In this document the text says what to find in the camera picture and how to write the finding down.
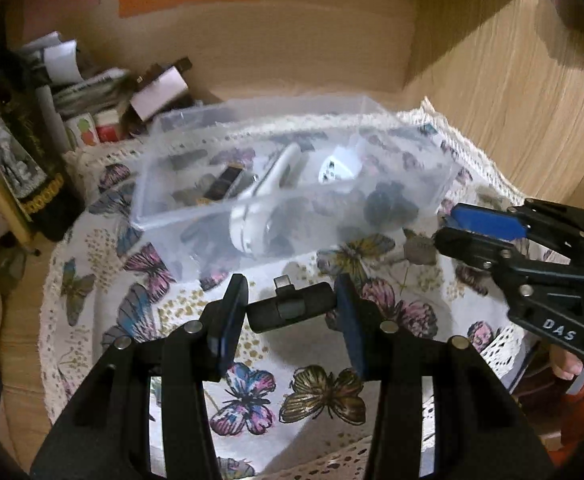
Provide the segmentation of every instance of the white device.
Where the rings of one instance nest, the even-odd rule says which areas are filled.
[[[323,161],[319,170],[319,182],[334,182],[336,180],[352,180],[358,176],[363,163],[355,150],[338,146],[328,158]]]
[[[292,172],[300,157],[301,148],[293,142],[278,155],[263,177],[241,192],[236,200],[265,196],[280,189],[282,181]],[[267,222],[276,206],[274,201],[268,201],[234,207],[230,214],[230,238],[234,247],[246,254],[266,254]]]

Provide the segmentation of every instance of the yellow object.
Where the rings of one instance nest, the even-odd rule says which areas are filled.
[[[32,224],[26,220],[19,206],[14,201],[14,197],[7,189],[3,179],[0,177],[0,213],[8,222],[10,231],[19,243],[28,248],[34,240],[34,229]]]

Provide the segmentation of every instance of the butterfly print tablecloth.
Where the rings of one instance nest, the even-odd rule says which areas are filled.
[[[433,110],[398,115],[399,127],[417,128],[463,165],[439,213],[460,200],[499,209],[521,202],[496,170],[485,168],[484,155],[469,152],[475,148]],[[249,164],[251,156],[246,147],[221,158]],[[418,157],[403,154],[403,164],[417,168]],[[53,254],[40,340],[53,420],[117,336],[147,341],[168,335],[222,297],[227,285],[223,269],[175,282],[152,245],[129,224],[134,171],[125,160],[102,169],[96,179],[100,196]],[[523,332],[508,322],[503,297],[485,273],[437,254],[431,237],[438,218],[432,213],[397,232],[250,269],[245,272],[250,299],[273,296],[273,278],[283,274],[301,287],[349,272],[361,295],[387,319],[421,337],[467,336],[502,376]],[[246,323],[235,363],[221,383],[205,385],[219,467],[232,479],[271,474],[350,446],[373,432],[378,394],[378,384],[361,383],[350,368],[333,313],[266,334],[251,332]],[[156,378],[150,396],[152,465],[160,471]],[[424,392],[424,447],[432,442],[432,410],[431,392]]]

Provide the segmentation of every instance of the human hand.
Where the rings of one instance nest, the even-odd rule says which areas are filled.
[[[583,371],[583,362],[578,357],[556,345],[550,346],[550,364],[554,375],[566,381]]]

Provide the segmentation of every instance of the clear plastic box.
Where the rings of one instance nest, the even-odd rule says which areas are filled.
[[[435,214],[459,169],[364,96],[230,100],[162,114],[150,134],[165,142],[131,224],[179,282],[393,232]]]

